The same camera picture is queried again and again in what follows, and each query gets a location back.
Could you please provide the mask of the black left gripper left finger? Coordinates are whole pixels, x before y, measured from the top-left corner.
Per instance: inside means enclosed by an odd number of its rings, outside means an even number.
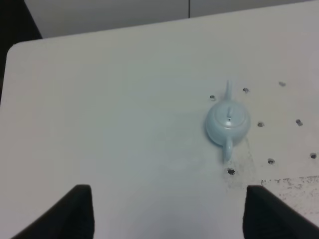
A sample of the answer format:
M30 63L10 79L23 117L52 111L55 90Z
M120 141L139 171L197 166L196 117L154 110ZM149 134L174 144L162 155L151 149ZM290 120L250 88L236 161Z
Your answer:
M15 239L92 239L95 233L92 190L76 185Z

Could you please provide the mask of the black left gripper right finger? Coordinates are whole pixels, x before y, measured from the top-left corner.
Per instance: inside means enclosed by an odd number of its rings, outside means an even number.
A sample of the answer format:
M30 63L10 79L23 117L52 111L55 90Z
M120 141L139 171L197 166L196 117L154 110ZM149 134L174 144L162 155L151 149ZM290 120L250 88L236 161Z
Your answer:
M246 239L317 239L319 228L265 187L249 185L243 236Z

